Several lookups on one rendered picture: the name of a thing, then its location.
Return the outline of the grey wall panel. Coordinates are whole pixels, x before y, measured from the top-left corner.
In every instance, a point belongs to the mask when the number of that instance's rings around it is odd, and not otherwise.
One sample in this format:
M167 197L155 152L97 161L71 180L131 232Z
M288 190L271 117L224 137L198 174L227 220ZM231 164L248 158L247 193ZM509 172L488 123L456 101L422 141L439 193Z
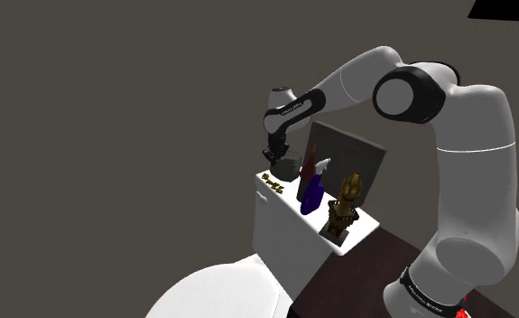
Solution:
M310 125L304 164L310 157L313 146L316 146L314 163L331 159L320 183L324 186L325 193L335 199L338 198L343 180L359 172L363 187L354 203L361 207L378 174L386 150L377 143L319 121Z

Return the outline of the white toilet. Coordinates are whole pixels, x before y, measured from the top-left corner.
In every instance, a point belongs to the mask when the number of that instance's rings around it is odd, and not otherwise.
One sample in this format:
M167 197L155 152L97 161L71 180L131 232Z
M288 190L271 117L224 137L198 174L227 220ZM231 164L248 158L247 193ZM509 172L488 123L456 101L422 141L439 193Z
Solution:
M263 173L284 187L283 194L264 183ZM324 194L317 210L302 215L297 181L282 182L264 171L255 176L255 188L253 255L182 278L145 318L286 318L292 302L330 255L347 254L379 226L361 211L339 247L319 234L332 196Z

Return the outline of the blue spray bottle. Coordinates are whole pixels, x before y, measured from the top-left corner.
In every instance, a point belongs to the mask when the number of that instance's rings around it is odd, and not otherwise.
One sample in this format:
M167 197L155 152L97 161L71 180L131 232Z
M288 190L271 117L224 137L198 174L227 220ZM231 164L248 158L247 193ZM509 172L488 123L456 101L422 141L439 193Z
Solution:
M301 199L301 214L308 215L315 211L321 203L324 195L324 186L321 183L323 172L327 169L331 159L327 158L319 161L314 165L314 174L310 178L310 182L304 191Z

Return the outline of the dark red cone figure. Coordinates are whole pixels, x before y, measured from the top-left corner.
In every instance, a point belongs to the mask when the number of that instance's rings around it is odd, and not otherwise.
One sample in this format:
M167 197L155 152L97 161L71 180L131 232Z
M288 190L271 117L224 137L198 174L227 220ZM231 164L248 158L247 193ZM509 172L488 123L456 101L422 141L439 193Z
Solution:
M315 174L315 156L316 156L317 145L314 145L310 151L310 154L307 156L306 161L304 162L300 177L303 181L309 182L311 177Z

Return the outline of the grey bowl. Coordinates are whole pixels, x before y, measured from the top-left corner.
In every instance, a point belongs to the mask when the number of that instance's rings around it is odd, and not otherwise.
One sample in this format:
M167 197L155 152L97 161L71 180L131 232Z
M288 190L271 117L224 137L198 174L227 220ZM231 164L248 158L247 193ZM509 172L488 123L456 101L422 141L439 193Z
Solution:
M292 182L299 176L301 165L302 157L296 152L288 151L270 166L270 172L280 181Z

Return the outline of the golden tower figure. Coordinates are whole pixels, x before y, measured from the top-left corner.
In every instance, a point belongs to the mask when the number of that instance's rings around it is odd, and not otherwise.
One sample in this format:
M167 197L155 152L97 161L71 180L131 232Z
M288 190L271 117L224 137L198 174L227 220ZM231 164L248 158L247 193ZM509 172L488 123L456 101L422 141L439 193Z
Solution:
M363 188L359 171L354 172L343 180L338 198L329 201L329 219L319 234L341 247L348 236L347 228L359 219L356 199Z

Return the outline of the dark brown robot stand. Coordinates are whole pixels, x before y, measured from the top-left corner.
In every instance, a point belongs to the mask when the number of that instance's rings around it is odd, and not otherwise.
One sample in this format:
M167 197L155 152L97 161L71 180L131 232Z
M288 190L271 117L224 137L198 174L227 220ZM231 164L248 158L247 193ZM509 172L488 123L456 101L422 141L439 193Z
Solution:
M292 304L287 318L391 318L422 308L399 284L408 269L417 287L434 301L457 303L469 296L471 318L515 318L497 304L450 274L435 253L435 243L419 250L379 228L347 254L330 255Z

